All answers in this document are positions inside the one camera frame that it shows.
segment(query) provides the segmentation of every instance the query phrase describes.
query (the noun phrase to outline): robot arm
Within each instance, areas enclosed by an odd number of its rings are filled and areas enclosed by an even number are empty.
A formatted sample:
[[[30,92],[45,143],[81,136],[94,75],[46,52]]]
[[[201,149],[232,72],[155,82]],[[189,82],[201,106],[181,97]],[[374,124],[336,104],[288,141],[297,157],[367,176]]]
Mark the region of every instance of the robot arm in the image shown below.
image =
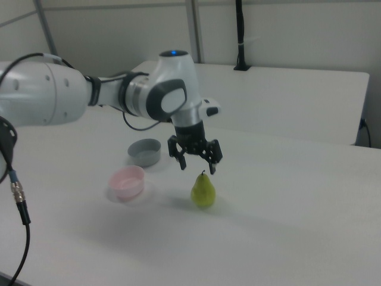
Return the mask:
[[[0,63],[0,74],[8,65]],[[109,79],[84,77],[57,64],[24,62],[7,74],[0,87],[0,116],[15,127],[72,122],[88,105],[110,105],[135,116],[170,120],[176,136],[168,140],[169,154],[182,170],[184,153],[205,159],[212,174],[222,158],[218,141],[205,139],[203,125],[205,118],[220,112],[220,106],[200,97],[195,66],[187,52],[163,52],[150,75],[128,72]],[[1,156],[0,173],[4,170]]]

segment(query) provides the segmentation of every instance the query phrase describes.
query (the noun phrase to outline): green pear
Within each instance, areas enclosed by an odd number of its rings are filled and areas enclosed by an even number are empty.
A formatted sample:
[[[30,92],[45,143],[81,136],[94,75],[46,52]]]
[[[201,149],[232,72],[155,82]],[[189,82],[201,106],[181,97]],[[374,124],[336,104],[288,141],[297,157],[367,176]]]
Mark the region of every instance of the green pear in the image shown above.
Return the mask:
[[[204,172],[205,170],[198,175],[190,194],[192,201],[199,207],[211,206],[216,199],[216,189]]]

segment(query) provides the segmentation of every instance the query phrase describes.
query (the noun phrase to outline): bowl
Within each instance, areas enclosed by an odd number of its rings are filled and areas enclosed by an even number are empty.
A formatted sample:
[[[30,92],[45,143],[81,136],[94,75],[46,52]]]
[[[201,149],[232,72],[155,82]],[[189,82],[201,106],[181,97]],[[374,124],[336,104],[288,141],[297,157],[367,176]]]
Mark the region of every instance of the bowl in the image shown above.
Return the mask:
[[[144,170],[139,166],[127,166],[112,175],[108,181],[117,198],[129,200],[144,189]]]
[[[127,150],[134,165],[148,167],[160,160],[161,144],[156,139],[142,139]]]

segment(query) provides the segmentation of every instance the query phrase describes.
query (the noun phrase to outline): white wall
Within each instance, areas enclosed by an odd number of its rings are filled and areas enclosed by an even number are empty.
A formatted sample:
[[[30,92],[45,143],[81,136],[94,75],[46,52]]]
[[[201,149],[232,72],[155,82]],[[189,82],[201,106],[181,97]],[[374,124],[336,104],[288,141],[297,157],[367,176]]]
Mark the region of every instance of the white wall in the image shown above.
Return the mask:
[[[49,52],[32,0],[2,0],[0,9],[0,61],[31,52]]]
[[[58,54],[84,74],[109,76],[157,60],[168,49],[191,50],[184,0],[45,0],[42,5]]]
[[[233,2],[199,3],[205,63],[236,62]],[[245,37],[259,37],[245,44],[249,64],[370,73],[365,117],[373,145],[381,148],[381,2],[249,4],[243,14]]]

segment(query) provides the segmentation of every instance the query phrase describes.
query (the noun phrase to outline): table surface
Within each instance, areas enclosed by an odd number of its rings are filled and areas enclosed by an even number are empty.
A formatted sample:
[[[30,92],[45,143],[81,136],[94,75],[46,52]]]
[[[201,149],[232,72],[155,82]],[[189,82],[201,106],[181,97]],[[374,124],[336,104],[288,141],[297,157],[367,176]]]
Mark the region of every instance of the table surface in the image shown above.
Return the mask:
[[[157,62],[136,71],[150,73]],[[367,73],[196,64],[201,97],[222,106],[208,126],[351,145],[356,142]]]
[[[381,281],[380,150],[206,128],[224,158],[210,176],[216,202],[201,210],[190,193],[207,164],[187,156],[180,170],[168,156],[169,123],[136,132],[98,107],[18,132],[14,167],[32,220],[20,280],[30,285]],[[142,138],[160,140],[162,158],[146,168],[143,193],[118,202],[107,181]],[[25,230],[6,183],[0,210],[0,272],[12,275]]]

